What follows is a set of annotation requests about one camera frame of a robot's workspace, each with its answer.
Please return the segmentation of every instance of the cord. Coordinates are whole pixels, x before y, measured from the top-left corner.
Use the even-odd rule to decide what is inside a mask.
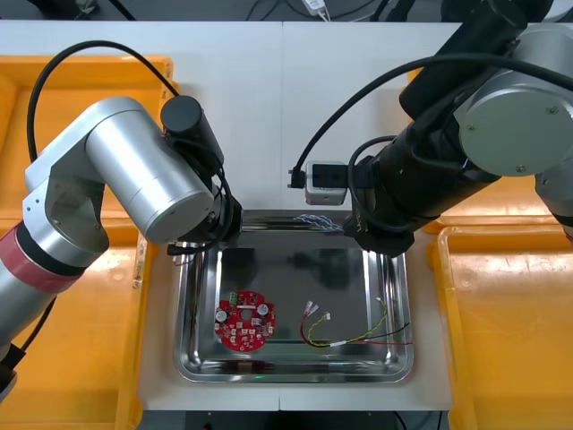
[[[55,302],[56,302],[56,298],[54,297],[52,299],[52,301],[49,303],[49,305],[47,306],[47,308],[44,310],[44,313],[42,314],[42,316],[39,317],[39,321],[36,324],[36,327],[34,327],[34,330],[32,330],[32,333],[30,334],[30,336],[28,336],[28,338],[22,344],[22,346],[21,346],[22,351],[26,352],[26,349],[28,349],[30,344],[34,341],[34,339],[36,339],[36,336],[38,336],[38,333],[40,332],[40,330],[42,330],[42,327],[44,327],[44,323],[46,322],[48,316],[52,312],[52,308],[54,307]]]
[[[561,73],[548,70],[538,65],[529,64],[523,61],[518,61],[513,58],[504,56],[493,56],[489,54],[448,54],[442,56],[428,56],[419,60],[414,60],[406,64],[402,64],[389,72],[379,76],[368,85],[364,86],[354,96],[344,103],[332,116],[322,125],[319,131],[311,138],[303,150],[296,166],[293,168],[293,176],[299,174],[303,167],[304,161],[307,159],[312,148],[321,139],[321,137],[333,126],[340,117],[342,117],[352,106],[376,90],[386,82],[400,76],[403,73],[410,72],[420,67],[427,67],[428,65],[436,65],[443,63],[477,63],[479,65],[489,65],[498,67],[500,69],[509,69],[515,72],[533,76],[543,81],[557,85],[558,87],[566,90],[573,90],[573,79]]]
[[[390,0],[382,0],[380,2],[376,8],[376,11],[374,11],[370,17],[370,22],[377,22],[380,19],[380,15],[382,15],[382,12],[384,12],[384,9],[386,9],[386,6],[388,6],[388,3],[390,3]]]
[[[360,154],[362,154],[368,148],[377,143],[391,142],[395,138],[396,136],[377,137],[375,139],[372,139],[371,141],[368,141],[367,143],[364,143],[363,145],[360,145],[358,149],[355,150],[355,152],[352,154],[352,157],[350,157],[350,161],[348,161],[348,190],[350,191],[350,195],[352,196],[354,204],[361,212],[361,215],[364,216],[373,226],[375,226],[380,230],[388,231],[390,233],[405,233],[407,231],[412,230],[412,228],[415,227],[415,223],[407,223],[399,226],[394,226],[386,224],[377,219],[376,216],[369,209],[367,209],[364,203],[362,203],[362,201],[358,198],[358,191],[356,190],[355,177],[354,177],[354,168],[356,159]]]
[[[219,231],[218,235],[212,241],[210,241],[206,245],[198,246],[196,248],[189,248],[189,247],[183,247],[183,246],[177,246],[177,245],[169,245],[167,247],[167,254],[168,255],[195,255],[195,254],[200,254],[200,253],[204,253],[206,251],[209,251],[209,249],[212,249],[213,247],[218,245],[218,243],[221,242],[225,238],[227,233],[229,232],[229,230],[231,228],[231,223],[233,222],[233,215],[234,215],[234,211],[235,211],[234,207],[233,207],[233,199],[232,199],[233,195],[231,194],[231,188],[229,187],[229,183],[227,182],[227,179],[225,178],[225,170],[223,169],[223,163],[221,163],[221,160],[218,159],[217,154],[215,154],[215,152],[213,150],[206,148],[197,142],[188,141],[188,140],[181,140],[181,139],[178,139],[178,141],[184,142],[184,144],[186,146],[192,146],[196,150],[207,152],[208,154],[213,156],[215,161],[218,163],[218,167],[219,167],[219,170],[217,171],[216,175],[217,175],[219,181],[221,182],[221,187],[225,190],[225,198],[226,198],[225,222],[223,223],[223,227]]]
[[[278,4],[279,4],[279,0],[277,0],[275,2],[275,4],[272,5],[272,7],[269,9],[269,11],[267,13],[265,13],[264,16],[259,19],[259,21],[265,21],[267,18],[269,18],[272,15],[272,13],[277,10]]]
[[[308,336],[304,336],[304,323],[306,322],[306,318],[318,309],[318,306],[316,306],[316,305],[312,306],[312,302],[309,302],[310,304],[307,305],[306,309],[304,310],[304,316],[303,316],[303,320],[301,321],[301,327],[300,327],[300,333],[301,333],[301,337],[303,338],[304,343],[306,343],[307,345],[310,345],[312,347],[315,347],[315,348],[329,348],[329,347],[338,347],[341,345],[346,345],[347,343],[357,342],[357,341],[366,339],[368,336],[370,336],[372,333],[377,331],[382,326],[382,323],[384,323],[384,321],[386,320],[386,318],[388,316],[388,307],[386,306],[386,304],[378,297],[377,297],[377,300],[381,303],[383,312],[382,312],[382,317],[380,318],[378,323],[373,328],[368,330],[366,333],[361,334],[360,336],[356,336],[355,338],[336,341],[336,342],[329,342],[329,343],[320,343],[320,342],[315,342],[312,340],[312,331],[319,324],[321,324],[323,321],[330,319],[330,313],[328,313],[328,312],[324,313],[322,315],[322,317],[319,318],[319,320],[311,326],[311,328],[308,330]]]
[[[247,17],[244,19],[245,21],[249,21],[251,19],[252,13],[257,8],[257,6],[261,4],[261,2],[262,0],[255,0],[255,2],[251,6],[251,9],[249,10],[249,13],[247,13]],[[269,16],[277,9],[279,2],[280,0],[275,0],[275,3],[270,7],[269,11],[265,13],[265,15],[262,18],[260,18],[259,21],[265,21],[267,18],[269,18]]]
[[[132,13],[129,12],[119,0],[109,0],[109,3],[111,3],[127,21],[137,21]]]
[[[373,15],[374,15],[374,12],[368,13],[367,15],[363,16],[362,18],[356,18],[355,20],[352,20],[351,22],[360,22],[360,21],[365,20],[366,18],[370,18]]]
[[[400,414],[398,414],[396,411],[392,412],[394,414],[394,416],[398,419],[398,421],[400,422],[400,425],[402,426],[402,430],[408,430],[408,427],[406,427],[406,423],[404,422],[404,420],[402,419],[402,417],[400,416]]]
[[[388,336],[392,336],[393,334],[398,334],[398,333],[400,333],[401,331],[405,330],[406,327],[409,326],[409,325],[410,325],[410,322],[407,322],[406,324],[404,324],[404,325],[402,326],[401,329],[398,329],[398,330],[396,330],[396,331],[392,331],[392,332],[390,332],[390,333],[384,333],[384,334],[379,334],[379,335],[376,335],[376,336],[371,336],[371,337],[369,337],[369,338],[366,338],[365,340],[378,339],[378,338],[386,338],[386,337],[388,337]]]
[[[64,49],[59,54],[56,54],[54,58],[52,58],[42,70],[42,73],[39,75],[36,83],[34,84],[34,88],[32,89],[32,93],[30,94],[30,103],[28,104],[28,117],[26,120],[26,131],[28,135],[28,153],[30,155],[30,161],[33,162],[35,159],[38,158],[38,151],[36,148],[36,135],[34,133],[34,123],[35,123],[35,116],[36,116],[36,109],[38,107],[38,99],[39,94],[46,83],[48,76],[54,71],[54,69],[62,63],[68,56],[75,54],[76,52],[82,51],[83,49],[88,49],[91,47],[112,47],[114,49],[119,49],[120,51],[124,51],[127,54],[134,56],[138,60],[140,60],[148,69],[151,70],[153,74],[155,74],[158,79],[173,93],[174,96],[178,96],[179,93],[175,89],[175,87],[169,82],[161,72],[156,69],[152,63],[150,63],[144,56],[142,56],[137,51],[134,51],[130,47],[122,45],[120,43],[110,42],[107,40],[89,40],[86,42],[77,43],[72,45],[66,49]]]
[[[330,16],[330,19],[332,21],[337,20],[338,18],[344,18],[345,16],[351,15],[353,13],[356,13],[358,11],[361,11],[364,9],[364,7],[369,6],[370,4],[374,3],[377,0],[368,0],[367,2],[365,2],[364,4],[361,4],[360,6],[355,7],[354,9],[351,9],[350,11],[346,11],[346,12],[342,12],[342,13],[337,13],[337,14],[333,14]],[[308,18],[310,20],[319,20],[320,18],[317,18],[316,16],[312,16],[307,12],[301,11],[299,9],[297,9],[293,3],[292,0],[285,0],[286,6],[288,6],[288,8],[293,11],[294,13],[296,13],[297,15],[303,16],[304,18]]]

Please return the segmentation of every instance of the red circuit board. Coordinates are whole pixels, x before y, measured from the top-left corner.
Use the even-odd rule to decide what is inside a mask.
[[[232,293],[229,300],[219,301],[215,315],[215,333],[233,351],[259,349],[275,330],[274,305],[252,291]]]

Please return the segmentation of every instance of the metal tray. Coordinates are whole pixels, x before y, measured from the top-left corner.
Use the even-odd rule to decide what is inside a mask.
[[[347,212],[247,211],[241,236],[224,249],[191,257],[181,265],[175,328],[175,365],[194,382],[213,383],[393,383],[412,368],[412,345],[353,343],[312,348],[299,337],[308,300],[329,311],[315,340],[343,340],[388,317],[379,333],[410,321],[404,256],[390,259],[361,250],[340,226]],[[250,353],[224,347],[215,333],[221,297],[251,290],[275,305],[277,326],[266,344]],[[410,326],[383,338],[409,342]]]

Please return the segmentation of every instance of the tray rim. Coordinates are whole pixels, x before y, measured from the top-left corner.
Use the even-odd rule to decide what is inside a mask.
[[[313,211],[297,211],[297,210],[280,210],[280,211],[247,211],[248,214],[259,214],[261,216],[269,214],[288,214],[289,217],[300,215],[302,213],[309,214]],[[315,211],[320,215],[327,215],[332,217],[339,217],[340,215],[348,214],[347,211]],[[397,277],[401,282],[400,295],[406,300],[402,305],[404,321],[411,322],[409,296],[407,290],[407,275],[406,275],[406,258],[402,254],[395,259],[394,264],[397,265]],[[398,383],[404,380],[412,371],[414,365],[414,345],[406,345],[406,362],[404,366],[395,374],[392,374],[389,379],[387,375],[372,375],[372,374],[267,374],[265,378],[258,379],[257,374],[196,374],[192,373],[184,365],[184,357],[188,357],[187,342],[185,341],[184,325],[188,323],[185,320],[186,312],[185,305],[187,304],[187,275],[191,263],[183,264],[179,267],[176,276],[177,281],[177,315],[175,321],[175,347],[173,351],[173,359],[177,372],[186,380],[195,383]],[[405,329],[406,339],[412,339],[412,326],[409,325]]]

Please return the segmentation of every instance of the robotic arm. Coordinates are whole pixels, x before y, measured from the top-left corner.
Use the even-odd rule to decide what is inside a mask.
[[[504,56],[559,73],[569,90],[477,62],[428,65],[400,95],[414,119],[406,130],[352,174],[310,162],[305,175],[293,169],[291,186],[304,187],[310,204],[342,204],[352,176],[345,234],[365,250],[397,256],[418,228],[501,176],[535,175],[536,192],[573,237],[573,34],[526,25],[513,2],[484,0],[436,57]]]
[[[14,337],[109,247],[100,219],[105,185],[151,242],[238,233],[241,207],[228,185],[223,204],[211,181],[223,154],[199,103],[177,96],[161,119],[163,130],[133,99],[102,100],[26,169],[23,220],[0,238],[0,400],[23,357]],[[174,246],[173,254],[188,249]]]

